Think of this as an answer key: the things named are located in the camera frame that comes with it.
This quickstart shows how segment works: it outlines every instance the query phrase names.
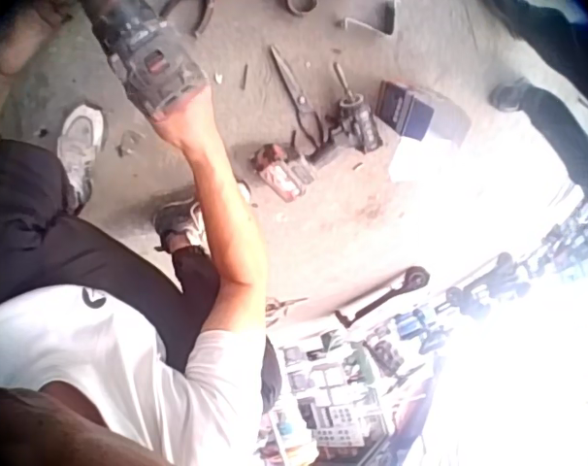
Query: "ground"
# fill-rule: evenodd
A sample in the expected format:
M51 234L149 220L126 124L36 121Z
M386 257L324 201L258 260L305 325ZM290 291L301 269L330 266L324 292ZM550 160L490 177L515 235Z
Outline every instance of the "ground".
M164 2L150 3L159 9ZM189 29L197 3L182 2L172 14L180 31ZM270 295L310 298L276 327L277 339L310 331L294 322L330 325L326 318L337 306L410 265L432 273L434 292L502 250L520 252L539 240L552 223L551 203L569 181L525 116L489 107L486 97L497 83L526 76L562 97L588 128L588 110L572 85L512 40L479 0L402 0L393 38L336 26L345 16L369 16L379 0L318 3L298 18L278 0L218 0L205 35L183 38L212 79L223 77L213 84L216 119L236 174L252 188L268 245ZM248 163L261 145L287 142L296 126L269 45L290 62L318 111L328 113L341 97L332 71L339 61L351 87L372 105L387 79L445 94L471 117L469 137L441 174L431 167L417 182L391 183L387 169L398 138L383 126L382 150L345 150L304 198L285 204ZM127 101L80 11L24 73L0 132L54 149L64 115L84 100L104 109L108 139L83 216L172 275L169 257L154 251L150 218L172 192L188 189L191 174ZM144 139L135 153L120 157L116 147L127 130Z

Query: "sneaker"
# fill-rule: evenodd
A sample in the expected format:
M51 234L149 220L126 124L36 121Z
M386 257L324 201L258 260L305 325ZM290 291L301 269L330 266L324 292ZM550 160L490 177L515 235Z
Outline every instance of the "sneaker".
M506 12L508 8L515 8L518 6L516 4L523 3L521 0L482 0L482 3L493 17L498 19L503 24L511 37L514 39L522 39L520 34L518 34L514 28L512 21Z
M170 252L167 240L174 234L186 235L192 246L208 250L204 216L196 199L167 204L156 213L153 225L160 238L161 250Z
M68 208L74 214L91 198L93 164L104 144L104 125L100 110L80 105L64 121L57 140L57 156L72 187Z
M500 112L518 112L523 96L530 87L531 83L525 78L512 84L500 84L490 93L488 101Z

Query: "black pants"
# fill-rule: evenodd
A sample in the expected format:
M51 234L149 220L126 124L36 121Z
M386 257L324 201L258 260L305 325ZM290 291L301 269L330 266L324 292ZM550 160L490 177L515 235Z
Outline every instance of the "black pants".
M569 22L559 10L522 0L496 2L513 29L588 100L588 24Z
M56 284L102 289L143 314L181 372L210 313L219 277L194 248L173 255L183 293L158 269L86 221L68 214L70 185L59 159L16 141L0 142L0 304ZM264 409L281 388L267 339L262 369Z
M588 135L568 107L550 92L530 87L520 103L531 123L566 165L571 180L588 201Z

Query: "t-shirt sleeve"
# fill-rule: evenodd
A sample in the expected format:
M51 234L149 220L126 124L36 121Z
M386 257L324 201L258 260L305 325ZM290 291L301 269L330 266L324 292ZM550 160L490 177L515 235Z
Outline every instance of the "t-shirt sleeve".
M262 416L263 333L200 334L185 374L162 379L163 450L176 465L243 464Z

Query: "white t-shirt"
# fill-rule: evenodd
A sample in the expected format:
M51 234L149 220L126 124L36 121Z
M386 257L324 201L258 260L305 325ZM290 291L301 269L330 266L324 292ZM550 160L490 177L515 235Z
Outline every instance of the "white t-shirt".
M238 464L257 439L265 341L204 332L181 374L138 311L102 291L53 286L0 305L0 387L65 382L113 432L173 464Z

